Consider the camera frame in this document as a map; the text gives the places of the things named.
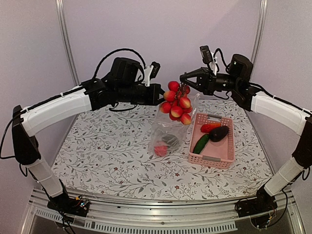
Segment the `red bumpy fruit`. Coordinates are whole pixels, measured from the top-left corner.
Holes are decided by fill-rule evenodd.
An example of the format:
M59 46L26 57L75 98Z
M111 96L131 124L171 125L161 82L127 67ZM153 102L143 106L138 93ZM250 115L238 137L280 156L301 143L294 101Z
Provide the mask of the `red bumpy fruit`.
M166 156L168 153L168 146L167 145L158 145L154 147L154 153L157 156Z

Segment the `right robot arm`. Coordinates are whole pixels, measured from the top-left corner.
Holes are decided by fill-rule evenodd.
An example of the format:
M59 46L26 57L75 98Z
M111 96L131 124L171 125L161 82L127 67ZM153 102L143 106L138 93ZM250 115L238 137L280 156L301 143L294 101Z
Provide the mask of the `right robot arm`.
M253 64L239 54L234 54L226 73L217 70L215 59L203 56L207 67L182 74L179 79L204 95L229 91L232 100L242 109L264 116L289 129L298 137L295 150L278 171L257 192L252 202L255 212L261 213L271 204L271 198L291 184L305 170L312 167L312 113L296 107L265 89L250 82Z

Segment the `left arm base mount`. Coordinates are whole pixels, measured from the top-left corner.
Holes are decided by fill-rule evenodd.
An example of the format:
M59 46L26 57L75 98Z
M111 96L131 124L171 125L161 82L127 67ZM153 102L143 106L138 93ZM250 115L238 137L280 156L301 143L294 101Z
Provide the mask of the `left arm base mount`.
M68 194L61 194L56 197L50 197L48 195L48 198L47 207L62 214L86 217L89 212L90 200L88 198L82 198L81 195L76 198L71 198Z

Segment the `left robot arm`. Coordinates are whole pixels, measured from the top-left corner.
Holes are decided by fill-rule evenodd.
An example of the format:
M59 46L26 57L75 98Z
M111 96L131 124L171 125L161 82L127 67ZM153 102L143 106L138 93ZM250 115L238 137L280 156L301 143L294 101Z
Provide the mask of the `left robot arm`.
M69 117L99 110L121 102L157 106L164 91L160 84L144 85L135 81L123 85L118 80L91 79L62 94L30 107L16 106L12 121L12 140L15 159L24 165L37 182L54 198L53 203L63 212L73 204L65 188L41 156L36 134Z

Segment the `clear zip top bag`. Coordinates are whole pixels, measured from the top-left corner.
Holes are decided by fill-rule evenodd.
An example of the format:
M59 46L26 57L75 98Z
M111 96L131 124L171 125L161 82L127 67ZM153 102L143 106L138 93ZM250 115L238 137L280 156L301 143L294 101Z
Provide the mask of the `clear zip top bag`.
M175 135L179 141L180 145L178 148L169 148L166 156L169 156L177 152L187 137L187 132L191 129L190 125L183 125L180 121L172 121L169 119L168 114L163 114L158 111L154 122L152 123L151 128L151 138L148 144L148 152L154 156L157 156L154 153L154 147L158 145L166 145L161 138L166 134Z

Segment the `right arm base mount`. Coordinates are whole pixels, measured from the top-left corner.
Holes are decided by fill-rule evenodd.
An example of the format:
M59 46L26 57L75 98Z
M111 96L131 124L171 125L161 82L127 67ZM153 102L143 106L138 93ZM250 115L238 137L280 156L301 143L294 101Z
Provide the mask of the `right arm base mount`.
M243 198L235 203L234 209L239 217L245 217L273 211L277 209L277 202L275 197L270 197L268 199L263 199L262 197Z

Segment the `pink perforated plastic basket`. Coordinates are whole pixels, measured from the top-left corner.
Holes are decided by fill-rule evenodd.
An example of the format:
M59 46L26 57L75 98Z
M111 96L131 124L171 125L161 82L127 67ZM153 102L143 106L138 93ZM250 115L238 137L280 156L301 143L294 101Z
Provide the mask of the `pink perforated plastic basket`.
M200 154L194 154L193 149L196 142L205 134L200 128L203 124L220 123L221 126L228 126L229 133L219 142L212 142L210 139ZM233 121L231 118L216 116L212 114L197 113L189 145L188 161L202 166L227 169L234 162L234 134Z

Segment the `red lychee bunch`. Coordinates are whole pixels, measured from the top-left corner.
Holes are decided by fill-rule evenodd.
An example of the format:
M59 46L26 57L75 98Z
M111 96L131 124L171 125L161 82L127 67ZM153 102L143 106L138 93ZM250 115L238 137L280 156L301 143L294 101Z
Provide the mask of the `red lychee bunch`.
M190 87L177 81L168 83L168 91L164 93L164 100L159 110L168 114L172 121L180 121L183 125L190 125L192 120L192 102L188 98Z

